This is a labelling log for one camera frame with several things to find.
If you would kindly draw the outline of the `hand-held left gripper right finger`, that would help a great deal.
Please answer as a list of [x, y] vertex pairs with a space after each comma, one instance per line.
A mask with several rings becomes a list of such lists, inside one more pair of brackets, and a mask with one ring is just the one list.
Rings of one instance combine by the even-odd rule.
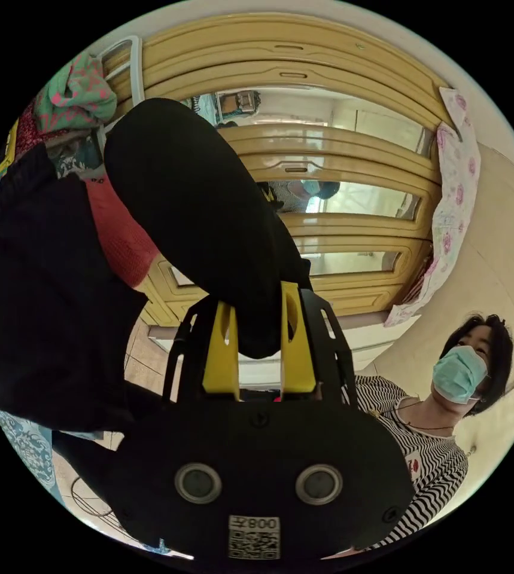
[[281, 291], [281, 395], [310, 394], [317, 381], [299, 287], [283, 281]]

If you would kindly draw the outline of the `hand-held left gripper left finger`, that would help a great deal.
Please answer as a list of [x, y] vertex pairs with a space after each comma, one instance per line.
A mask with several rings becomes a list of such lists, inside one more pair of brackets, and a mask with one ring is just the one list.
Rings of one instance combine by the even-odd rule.
[[202, 387], [211, 398], [223, 396], [236, 402], [240, 400], [236, 311], [223, 302], [216, 308]]

